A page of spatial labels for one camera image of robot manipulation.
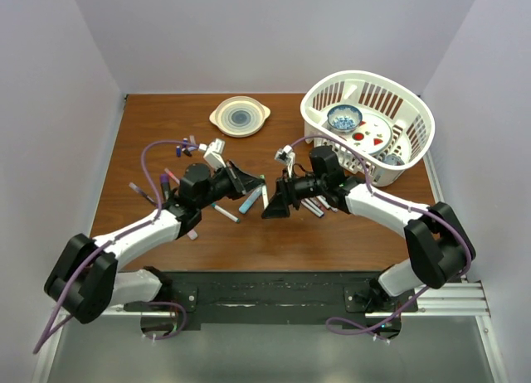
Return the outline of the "light blue highlighter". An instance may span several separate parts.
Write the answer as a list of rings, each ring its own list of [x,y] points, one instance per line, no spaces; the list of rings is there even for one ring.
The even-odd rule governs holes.
[[[261,197],[262,190],[261,187],[256,188],[240,205],[238,211],[245,215],[255,204],[255,202]]]

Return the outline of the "white marker teal cap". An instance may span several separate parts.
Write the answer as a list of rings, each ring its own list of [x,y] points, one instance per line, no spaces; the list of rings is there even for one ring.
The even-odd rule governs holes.
[[[219,205],[215,204],[215,203],[212,203],[212,208],[217,211],[218,213],[222,214],[223,216],[225,216],[226,218],[230,219],[231,221],[235,222],[235,223],[239,223],[240,222],[240,218],[233,215],[231,212],[225,210],[224,208],[220,207]]]

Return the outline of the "red transparent pen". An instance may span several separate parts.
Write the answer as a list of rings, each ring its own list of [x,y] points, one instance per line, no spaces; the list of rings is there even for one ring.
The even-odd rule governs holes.
[[[312,202],[323,212],[326,211],[326,208],[317,200],[317,198],[312,198]]]

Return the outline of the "lavender highlighter pen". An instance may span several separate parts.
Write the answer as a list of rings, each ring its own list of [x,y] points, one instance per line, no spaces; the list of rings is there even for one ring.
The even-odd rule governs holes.
[[[195,240],[197,237],[198,237],[198,234],[195,230],[190,230],[188,233],[187,233],[187,236],[190,240]]]

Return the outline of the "white marker green cap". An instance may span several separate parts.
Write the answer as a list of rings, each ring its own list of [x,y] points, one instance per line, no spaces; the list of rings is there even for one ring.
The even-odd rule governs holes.
[[[264,174],[260,175],[263,185],[261,187],[261,196],[262,196],[262,202],[263,202],[263,209],[265,210],[269,205],[269,197],[268,197],[268,191],[267,191],[267,185],[266,185],[266,177]]]

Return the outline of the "white marker dark blue cap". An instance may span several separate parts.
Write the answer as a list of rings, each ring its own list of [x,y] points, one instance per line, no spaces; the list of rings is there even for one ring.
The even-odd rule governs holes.
[[[306,200],[303,200],[301,202],[301,205],[308,209],[312,214],[314,214],[318,218],[322,217],[323,212],[321,210],[316,209],[314,206],[311,206]]]

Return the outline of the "white marker black cap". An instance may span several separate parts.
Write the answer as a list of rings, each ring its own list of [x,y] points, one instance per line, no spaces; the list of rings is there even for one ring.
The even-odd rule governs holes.
[[[327,210],[332,209],[332,206],[326,201],[323,196],[317,196],[317,199]]]

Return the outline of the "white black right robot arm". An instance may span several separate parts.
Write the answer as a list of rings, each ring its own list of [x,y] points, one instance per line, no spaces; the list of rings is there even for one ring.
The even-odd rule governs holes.
[[[302,176],[294,172],[295,152],[290,145],[279,149],[275,158],[285,167],[263,218],[287,218],[302,201],[321,196],[330,206],[375,221],[405,239],[407,259],[380,273],[369,291],[376,309],[389,310],[400,295],[420,285],[441,288],[470,268],[475,251],[448,204],[427,206],[379,191],[347,175],[329,146],[310,150],[312,169]]]

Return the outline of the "pink highlighter pen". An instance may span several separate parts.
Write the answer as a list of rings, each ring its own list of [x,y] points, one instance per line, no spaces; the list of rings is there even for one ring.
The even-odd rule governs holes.
[[[174,182],[180,184],[180,180],[168,168],[164,168],[164,171]]]

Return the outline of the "cream plate with spiral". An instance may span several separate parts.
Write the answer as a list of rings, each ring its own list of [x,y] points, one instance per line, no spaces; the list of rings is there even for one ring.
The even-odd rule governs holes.
[[[225,135],[245,138],[259,132],[270,117],[270,109],[248,96],[222,101],[210,114],[209,121]]]

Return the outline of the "black purple highlighter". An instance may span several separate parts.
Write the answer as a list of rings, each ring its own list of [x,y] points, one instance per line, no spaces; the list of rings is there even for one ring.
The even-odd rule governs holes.
[[[160,187],[163,194],[163,201],[168,201],[172,195],[171,185],[169,182],[169,176],[167,173],[163,173],[159,177]]]

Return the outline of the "blue white bowl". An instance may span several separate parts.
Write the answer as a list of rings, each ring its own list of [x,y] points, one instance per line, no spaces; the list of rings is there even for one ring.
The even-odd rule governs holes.
[[[351,132],[362,122],[361,111],[348,104],[334,106],[327,113],[329,126],[339,132]]]

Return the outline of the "white plate red shapes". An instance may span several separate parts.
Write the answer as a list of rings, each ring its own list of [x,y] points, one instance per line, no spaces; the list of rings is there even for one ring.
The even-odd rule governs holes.
[[[378,155],[392,141],[392,127],[384,118],[363,113],[361,124],[347,135],[350,146],[359,153]]]

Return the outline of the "white plastic basket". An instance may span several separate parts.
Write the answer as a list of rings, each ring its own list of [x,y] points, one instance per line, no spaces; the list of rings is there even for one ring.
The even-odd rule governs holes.
[[[435,136],[428,106],[406,87],[363,70],[343,70],[320,80],[300,104],[304,135],[329,144],[352,173],[368,169],[386,187],[426,154]]]

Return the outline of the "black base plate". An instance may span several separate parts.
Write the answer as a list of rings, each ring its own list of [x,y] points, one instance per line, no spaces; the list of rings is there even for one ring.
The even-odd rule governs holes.
[[[411,311],[414,290],[383,298],[373,289],[375,272],[166,272],[163,292],[153,305],[128,303],[142,313],[141,327],[167,332],[172,322],[187,330],[204,324],[321,325],[330,317],[351,331],[349,321],[364,327],[377,313],[393,313],[403,304]]]

